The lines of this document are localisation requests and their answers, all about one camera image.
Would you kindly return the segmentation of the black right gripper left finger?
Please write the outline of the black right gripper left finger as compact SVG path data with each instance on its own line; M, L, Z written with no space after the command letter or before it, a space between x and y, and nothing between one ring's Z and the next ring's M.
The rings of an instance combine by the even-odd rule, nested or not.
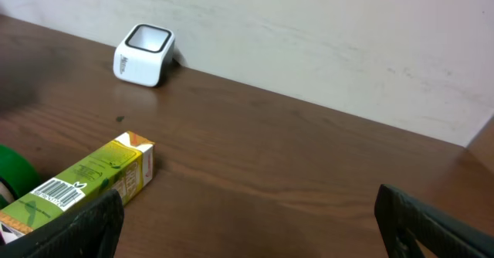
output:
M124 223L124 206L111 189L82 207L1 247L9 257L113 257Z

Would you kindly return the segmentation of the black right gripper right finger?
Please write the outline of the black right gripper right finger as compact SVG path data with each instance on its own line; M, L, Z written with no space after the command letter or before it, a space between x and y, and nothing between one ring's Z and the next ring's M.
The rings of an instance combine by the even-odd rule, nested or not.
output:
M382 184L374 216L389 257L423 257L420 246L438 257L492 257L493 237Z

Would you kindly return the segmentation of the green tea carton box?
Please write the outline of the green tea carton box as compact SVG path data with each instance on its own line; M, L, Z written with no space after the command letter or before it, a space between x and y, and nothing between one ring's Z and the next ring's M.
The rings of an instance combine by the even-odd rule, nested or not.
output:
M10 243L115 189L127 204L154 177L154 142L127 131L1 210Z

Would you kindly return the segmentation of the green lid jar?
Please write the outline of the green lid jar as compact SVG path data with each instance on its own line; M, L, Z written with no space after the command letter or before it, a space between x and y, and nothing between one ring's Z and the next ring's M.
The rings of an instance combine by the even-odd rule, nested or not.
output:
M16 151L1 145L1 208L41 184L39 173Z

